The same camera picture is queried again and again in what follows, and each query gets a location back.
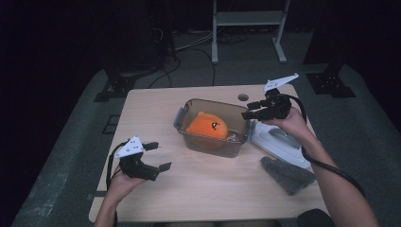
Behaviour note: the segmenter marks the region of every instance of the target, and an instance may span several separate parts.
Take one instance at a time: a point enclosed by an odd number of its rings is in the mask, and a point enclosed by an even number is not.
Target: white object
[[[119,150],[114,157],[122,158],[125,156],[129,156],[132,154],[144,152],[145,149],[142,146],[141,140],[138,136],[133,136],[132,139],[121,149]]]
[[[294,75],[286,77],[286,78],[268,80],[268,83],[266,83],[265,88],[263,89],[263,91],[267,92],[268,90],[271,90],[271,89],[274,89],[274,88],[278,88],[281,85],[286,84],[286,83],[288,83],[288,82],[290,82],[293,79],[296,79],[298,77],[299,77],[298,74],[294,74]]]
[[[287,58],[281,47],[281,38],[288,16],[290,0],[286,0],[283,10],[271,11],[218,11],[218,0],[213,2],[213,27],[212,27],[212,63],[218,63],[218,26],[265,26],[278,25],[277,37],[272,38],[274,48],[281,63],[286,63]]]
[[[282,161],[302,168],[309,168],[310,163],[302,155],[302,148],[295,148],[296,146],[291,144],[291,142],[270,133],[272,129],[278,129],[278,127],[257,122],[252,142]]]

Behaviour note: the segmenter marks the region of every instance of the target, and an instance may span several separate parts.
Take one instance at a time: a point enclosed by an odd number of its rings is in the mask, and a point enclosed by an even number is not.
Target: orange toy
[[[226,140],[228,137],[226,123],[220,117],[205,112],[199,112],[188,128],[186,128],[186,131],[223,140]],[[222,143],[208,140],[198,140],[198,144],[206,148],[218,148],[222,145]]]

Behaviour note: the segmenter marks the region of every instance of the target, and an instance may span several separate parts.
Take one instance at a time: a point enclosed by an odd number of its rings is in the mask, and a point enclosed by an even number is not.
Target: wooden table
[[[241,146],[235,158],[218,157],[188,149],[173,127],[180,107],[191,98],[235,105],[264,99],[264,85],[216,86],[132,90],[127,96],[110,152],[138,135],[143,143],[159,142],[145,152],[142,161],[150,166],[172,162],[155,182],[133,190],[118,206],[119,221],[170,222],[296,218],[306,210],[327,211],[317,183],[296,196],[284,189],[263,169],[260,159],[269,156],[252,143]],[[286,84],[280,92],[297,96]],[[246,94],[249,100],[238,100]],[[118,165],[114,159],[113,169]],[[97,191],[106,191],[107,160]],[[103,197],[95,197],[89,214],[95,221]]]

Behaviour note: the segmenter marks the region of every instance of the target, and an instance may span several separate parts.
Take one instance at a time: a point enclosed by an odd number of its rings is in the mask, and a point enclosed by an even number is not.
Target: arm
[[[297,109],[291,108],[284,120],[273,119],[264,123],[278,126],[294,136],[311,158],[337,167]],[[312,169],[336,226],[378,226],[371,206],[351,183],[322,167],[312,164]]]
[[[112,227],[118,203],[130,194],[133,188],[146,181],[144,179],[130,178],[120,170],[119,166],[115,169],[109,190],[97,214],[95,227]]]

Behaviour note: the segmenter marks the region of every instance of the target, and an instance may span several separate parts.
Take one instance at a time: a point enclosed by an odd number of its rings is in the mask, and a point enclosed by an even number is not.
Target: white shelf frame
[[[278,25],[277,37],[272,38],[279,61],[286,63],[287,58],[281,47],[281,38],[288,15],[290,0],[286,0],[283,10],[272,11],[233,11],[218,12],[217,0],[213,2],[213,39],[212,63],[218,63],[218,26],[268,26]]]

